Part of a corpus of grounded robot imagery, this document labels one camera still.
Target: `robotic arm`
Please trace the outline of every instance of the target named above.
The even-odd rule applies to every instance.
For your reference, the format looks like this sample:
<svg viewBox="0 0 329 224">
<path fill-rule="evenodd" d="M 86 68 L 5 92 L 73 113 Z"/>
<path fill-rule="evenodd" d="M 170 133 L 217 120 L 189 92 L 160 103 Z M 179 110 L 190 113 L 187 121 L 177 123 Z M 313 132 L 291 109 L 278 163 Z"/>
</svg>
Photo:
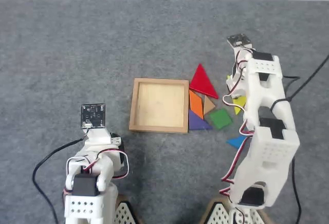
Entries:
<svg viewBox="0 0 329 224">
<path fill-rule="evenodd" d="M 243 120 L 253 131 L 248 154 L 230 182 L 229 196 L 233 207 L 262 209 L 278 197 L 300 142 L 289 102 L 276 102 L 286 97 L 279 58 L 256 51 L 243 34 L 229 36 L 228 42 L 235 64 L 227 86 L 232 98 L 246 96 Z M 262 116 L 261 107 L 269 117 Z"/>
<path fill-rule="evenodd" d="M 121 138 L 104 128 L 104 104 L 82 105 L 81 126 L 88 139 L 66 163 L 65 223 L 114 223 L 118 189 L 111 179 L 128 174 L 127 155 L 121 150 Z M 127 159 L 126 173 L 114 176 L 124 166 L 122 155 Z"/>
</svg>

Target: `green square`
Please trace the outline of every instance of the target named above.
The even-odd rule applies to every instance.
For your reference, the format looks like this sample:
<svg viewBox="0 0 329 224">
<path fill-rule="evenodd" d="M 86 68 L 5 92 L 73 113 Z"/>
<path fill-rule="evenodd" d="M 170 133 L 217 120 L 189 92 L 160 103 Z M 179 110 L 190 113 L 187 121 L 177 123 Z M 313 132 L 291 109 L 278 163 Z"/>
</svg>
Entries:
<svg viewBox="0 0 329 224">
<path fill-rule="evenodd" d="M 210 120 L 217 129 L 222 129 L 223 127 L 230 125 L 232 119 L 227 113 L 226 109 L 219 109 L 212 112 L 210 115 Z"/>
</svg>

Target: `red triangle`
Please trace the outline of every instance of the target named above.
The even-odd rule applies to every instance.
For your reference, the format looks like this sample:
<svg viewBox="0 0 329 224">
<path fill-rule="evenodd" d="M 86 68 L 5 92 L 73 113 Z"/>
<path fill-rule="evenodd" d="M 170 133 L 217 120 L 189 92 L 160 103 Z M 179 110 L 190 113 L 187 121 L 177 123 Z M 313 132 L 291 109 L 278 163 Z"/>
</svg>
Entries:
<svg viewBox="0 0 329 224">
<path fill-rule="evenodd" d="M 206 71 L 201 64 L 198 65 L 190 84 L 190 89 L 218 99 L 214 86 L 212 86 Z"/>
</svg>

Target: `wooden frame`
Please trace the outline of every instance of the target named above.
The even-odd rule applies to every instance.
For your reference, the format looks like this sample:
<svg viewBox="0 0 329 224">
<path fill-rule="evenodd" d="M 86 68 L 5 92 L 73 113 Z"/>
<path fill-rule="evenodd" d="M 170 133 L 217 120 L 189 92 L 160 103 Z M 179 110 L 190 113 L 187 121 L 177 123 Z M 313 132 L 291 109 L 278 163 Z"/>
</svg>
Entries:
<svg viewBox="0 0 329 224">
<path fill-rule="evenodd" d="M 187 133 L 189 81 L 134 79 L 129 130 Z"/>
</svg>

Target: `brown triangle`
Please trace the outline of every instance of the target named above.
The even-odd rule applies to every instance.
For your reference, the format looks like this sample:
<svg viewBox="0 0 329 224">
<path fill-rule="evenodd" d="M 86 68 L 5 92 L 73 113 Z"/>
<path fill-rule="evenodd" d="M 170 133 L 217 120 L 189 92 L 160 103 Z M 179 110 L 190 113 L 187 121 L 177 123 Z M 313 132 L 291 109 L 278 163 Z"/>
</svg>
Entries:
<svg viewBox="0 0 329 224">
<path fill-rule="evenodd" d="M 212 101 L 207 96 L 205 96 L 204 115 L 209 111 L 213 110 L 214 108 L 215 104 L 213 104 Z"/>
</svg>

